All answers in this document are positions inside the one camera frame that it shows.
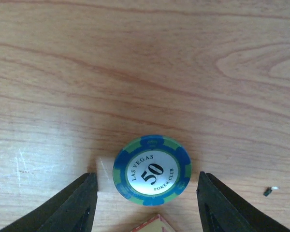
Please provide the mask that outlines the pink playing card deck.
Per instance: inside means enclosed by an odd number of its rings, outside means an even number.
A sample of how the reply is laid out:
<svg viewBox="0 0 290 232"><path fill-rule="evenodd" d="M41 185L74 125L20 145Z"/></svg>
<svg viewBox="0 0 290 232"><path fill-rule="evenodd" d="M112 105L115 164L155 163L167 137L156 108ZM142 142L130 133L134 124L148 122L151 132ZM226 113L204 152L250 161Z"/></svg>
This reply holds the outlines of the pink playing card deck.
<svg viewBox="0 0 290 232"><path fill-rule="evenodd" d="M160 214L157 214L130 232L175 232L175 230Z"/></svg>

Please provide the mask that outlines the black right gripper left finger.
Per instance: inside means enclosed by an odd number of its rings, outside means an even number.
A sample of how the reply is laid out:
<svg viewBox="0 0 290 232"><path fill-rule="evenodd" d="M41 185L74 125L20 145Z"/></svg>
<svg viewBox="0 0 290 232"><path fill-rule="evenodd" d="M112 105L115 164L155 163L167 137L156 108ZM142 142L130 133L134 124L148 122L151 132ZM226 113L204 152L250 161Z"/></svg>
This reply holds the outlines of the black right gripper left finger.
<svg viewBox="0 0 290 232"><path fill-rule="evenodd" d="M86 173L1 232L90 232L98 199L95 173Z"/></svg>

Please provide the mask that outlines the blue white poker chip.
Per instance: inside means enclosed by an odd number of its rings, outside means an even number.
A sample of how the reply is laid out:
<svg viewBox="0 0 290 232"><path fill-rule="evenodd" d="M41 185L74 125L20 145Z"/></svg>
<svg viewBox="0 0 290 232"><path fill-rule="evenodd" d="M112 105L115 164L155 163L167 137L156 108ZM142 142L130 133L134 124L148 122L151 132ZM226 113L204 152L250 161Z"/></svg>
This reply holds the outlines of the blue white poker chip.
<svg viewBox="0 0 290 232"><path fill-rule="evenodd" d="M146 135L123 147L113 165L113 181L127 200L157 206L177 198L192 173L188 152L176 140Z"/></svg>

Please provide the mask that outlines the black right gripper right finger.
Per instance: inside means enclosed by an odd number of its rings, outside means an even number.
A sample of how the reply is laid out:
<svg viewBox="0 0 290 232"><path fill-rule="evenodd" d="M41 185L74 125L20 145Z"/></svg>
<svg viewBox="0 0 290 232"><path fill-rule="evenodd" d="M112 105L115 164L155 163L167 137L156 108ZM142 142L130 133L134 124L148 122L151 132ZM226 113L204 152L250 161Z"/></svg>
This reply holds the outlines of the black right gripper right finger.
<svg viewBox="0 0 290 232"><path fill-rule="evenodd" d="M204 232L289 232L211 173L200 172L196 190Z"/></svg>

